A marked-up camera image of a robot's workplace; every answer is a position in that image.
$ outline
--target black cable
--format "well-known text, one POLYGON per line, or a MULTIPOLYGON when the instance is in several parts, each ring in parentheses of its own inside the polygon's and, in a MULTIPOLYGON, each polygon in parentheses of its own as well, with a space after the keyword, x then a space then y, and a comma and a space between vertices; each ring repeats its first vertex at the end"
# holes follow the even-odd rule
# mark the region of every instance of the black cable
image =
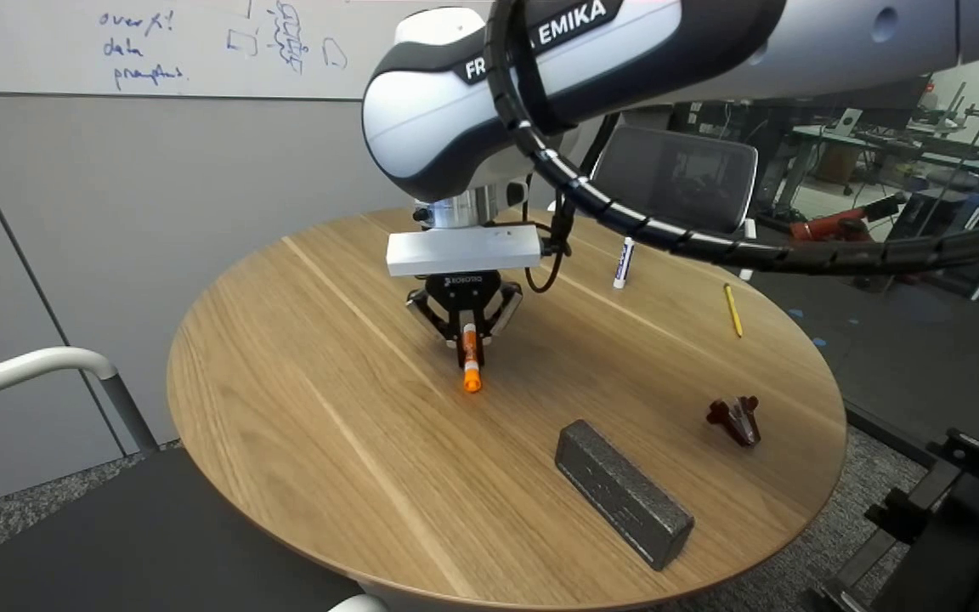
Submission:
POLYGON ((583 173, 593 173, 593 171, 596 171, 606 141, 611 141, 611 136, 614 136, 614 127, 619 127, 619 111, 614 111, 614 116, 606 116, 606 120, 600 123, 596 138, 593 138, 593 145, 587 145, 587 152, 585 152, 585 158, 583 158, 583 173))
POLYGON ((521 86, 511 77, 511 54, 524 48, 532 50, 517 8, 517 0, 496 0, 485 22, 485 77, 496 116, 515 131, 521 152, 535 158, 537 173, 564 191, 568 200, 593 213, 600 223, 619 234, 634 234, 653 247, 759 271, 893 275, 979 262, 979 226, 887 245, 767 245, 656 220, 628 203, 611 200, 544 141, 524 106, 521 86))
MULTIPOLYGON (((544 94, 544 81, 537 75, 537 65, 535 65, 535 50, 532 45, 517 45, 515 48, 515 67, 521 70, 521 87, 524 87, 524 98, 535 103, 535 111, 539 116, 544 127, 554 127, 559 131, 568 129, 568 123, 562 123, 552 106, 549 106, 549 94, 544 94)), ((524 269, 526 275, 526 285, 535 292, 552 292, 552 285, 559 282, 559 271, 562 271, 562 262, 564 254, 572 252, 568 247, 568 234, 572 234, 572 223, 573 223, 573 203, 568 200, 568 195, 559 186, 554 195, 554 213, 552 213, 552 232, 544 237, 544 254, 554 254, 552 262, 552 275, 544 282, 535 282, 532 269, 524 269)))
POLYGON ((539 226, 549 237, 544 237, 544 254, 554 254, 554 262, 552 262, 552 275, 544 277, 544 282, 535 282, 535 271, 532 269, 524 269, 524 277, 526 277, 526 290, 532 292, 552 292, 552 285, 559 282, 559 271, 562 271, 562 258, 564 258, 564 247, 554 247, 554 232, 552 232, 552 223, 539 223, 539 220, 532 220, 526 218, 526 198, 524 198, 524 203, 521 203, 521 223, 535 223, 535 226, 539 226))

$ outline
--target gray chair backrest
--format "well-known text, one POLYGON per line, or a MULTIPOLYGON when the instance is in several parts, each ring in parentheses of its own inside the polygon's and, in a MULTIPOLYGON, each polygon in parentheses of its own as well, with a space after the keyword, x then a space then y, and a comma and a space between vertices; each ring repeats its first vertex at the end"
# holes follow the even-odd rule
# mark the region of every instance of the gray chair backrest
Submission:
POLYGON ((714 234, 741 226, 755 181, 755 145, 648 127, 619 127, 596 165, 610 198, 714 234))

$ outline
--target orange object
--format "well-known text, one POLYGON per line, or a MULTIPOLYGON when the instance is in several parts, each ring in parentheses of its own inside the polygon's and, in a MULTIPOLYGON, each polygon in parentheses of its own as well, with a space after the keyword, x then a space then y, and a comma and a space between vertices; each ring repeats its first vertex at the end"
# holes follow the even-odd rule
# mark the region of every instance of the orange object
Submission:
POLYGON ((839 240, 870 237, 865 226, 865 209, 854 207, 854 209, 839 209, 830 218, 814 218, 814 220, 793 223, 793 240, 832 240, 832 237, 839 237, 839 240))
POLYGON ((479 362, 479 330, 475 323, 461 326, 461 390, 479 393, 482 390, 482 362, 479 362))

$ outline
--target black metal block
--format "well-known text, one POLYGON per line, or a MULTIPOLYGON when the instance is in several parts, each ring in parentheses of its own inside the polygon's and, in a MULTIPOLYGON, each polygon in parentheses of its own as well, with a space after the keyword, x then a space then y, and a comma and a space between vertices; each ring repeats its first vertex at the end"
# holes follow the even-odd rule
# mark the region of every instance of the black metal block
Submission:
POLYGON ((554 462, 648 569, 658 572, 685 551, 694 517, 656 490, 653 479, 587 422, 562 427, 554 462))

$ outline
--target whiteboard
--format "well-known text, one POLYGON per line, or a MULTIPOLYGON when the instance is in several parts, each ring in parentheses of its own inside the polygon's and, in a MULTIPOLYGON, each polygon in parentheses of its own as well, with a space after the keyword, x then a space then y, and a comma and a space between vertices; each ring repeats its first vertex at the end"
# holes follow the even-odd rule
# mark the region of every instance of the whiteboard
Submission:
POLYGON ((394 22, 443 3, 0 0, 0 93, 360 98, 394 22))

